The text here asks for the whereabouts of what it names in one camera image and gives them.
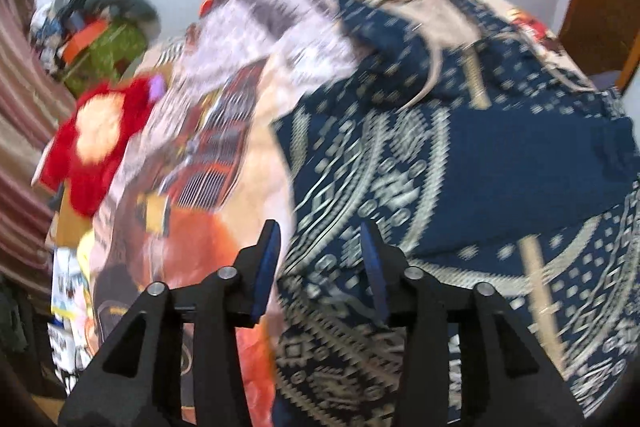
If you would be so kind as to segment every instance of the navy blue patterned fabric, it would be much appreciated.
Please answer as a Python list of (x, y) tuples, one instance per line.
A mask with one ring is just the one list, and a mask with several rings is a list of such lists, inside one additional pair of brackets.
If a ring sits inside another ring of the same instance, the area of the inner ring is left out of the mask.
[[(586, 411), (635, 348), (639, 169), (617, 94), (572, 92), (517, 28), (477, 2), (451, 1), (482, 38), (444, 51), (437, 86), (402, 108), (426, 81), (430, 50), (411, 22), (338, 0), (344, 27), (374, 51), (275, 125), (297, 220), (278, 281), (287, 321), (276, 357), (278, 427), (303, 419), (377, 427), (393, 412), (404, 332), (376, 320), (363, 219), (443, 282), (494, 284), (549, 340)], [(486, 110), (471, 107), (469, 53)], [(535, 285), (544, 306), (531, 297)], [(460, 357), (454, 328), (450, 336), (453, 419)]]

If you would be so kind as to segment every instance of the stuffed toy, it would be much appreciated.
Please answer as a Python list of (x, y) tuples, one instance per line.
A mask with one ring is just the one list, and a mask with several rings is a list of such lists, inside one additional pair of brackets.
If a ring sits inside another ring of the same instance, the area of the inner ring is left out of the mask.
[(92, 217), (107, 194), (129, 139), (142, 130), (165, 91), (156, 74), (123, 89), (100, 84), (78, 100), (75, 114), (56, 133), (39, 182), (57, 190), (66, 180), (72, 208)]

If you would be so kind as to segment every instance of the orange object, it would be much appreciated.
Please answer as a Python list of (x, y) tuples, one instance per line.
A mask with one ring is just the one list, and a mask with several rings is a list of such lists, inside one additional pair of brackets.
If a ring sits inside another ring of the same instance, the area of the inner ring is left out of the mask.
[(108, 27), (109, 23), (105, 19), (98, 19), (71, 37), (62, 52), (65, 63), (71, 64), (78, 54), (87, 49)]
[(212, 6), (213, 0), (202, 1), (202, 4), (200, 5), (200, 12), (198, 13), (199, 17), (202, 19), (206, 14), (208, 14)]

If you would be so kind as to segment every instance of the colorful bedspread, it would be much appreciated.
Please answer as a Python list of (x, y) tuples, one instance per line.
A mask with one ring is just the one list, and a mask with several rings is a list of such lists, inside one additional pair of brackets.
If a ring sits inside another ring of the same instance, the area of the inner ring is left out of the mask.
[[(577, 70), (534, 17), (503, 0), (482, 1), (517, 23), (546, 60)], [(254, 244), (266, 219), (282, 229), (282, 261), (296, 224), (289, 168), (270, 124), (303, 94), (350, 76), (367, 54), (341, 32), (336, 14), (335, 0), (212, 0), (186, 40), (149, 52), (139, 70), (175, 60), (174, 76), (94, 218), (94, 347), (150, 282), (198, 283)], [(271, 424), (270, 339), (281, 331), (275, 299), (260, 327), (238, 331), (255, 427)], [(182, 403), (194, 421), (191, 334)]]

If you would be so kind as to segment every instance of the brown striped fabric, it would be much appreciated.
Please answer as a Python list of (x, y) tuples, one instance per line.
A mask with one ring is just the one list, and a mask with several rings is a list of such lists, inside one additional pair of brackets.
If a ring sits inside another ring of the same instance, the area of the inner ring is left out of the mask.
[(0, 0), (0, 272), (42, 296), (50, 293), (44, 241), (53, 213), (31, 177), (74, 100), (27, 42), (33, 10), (34, 0)]

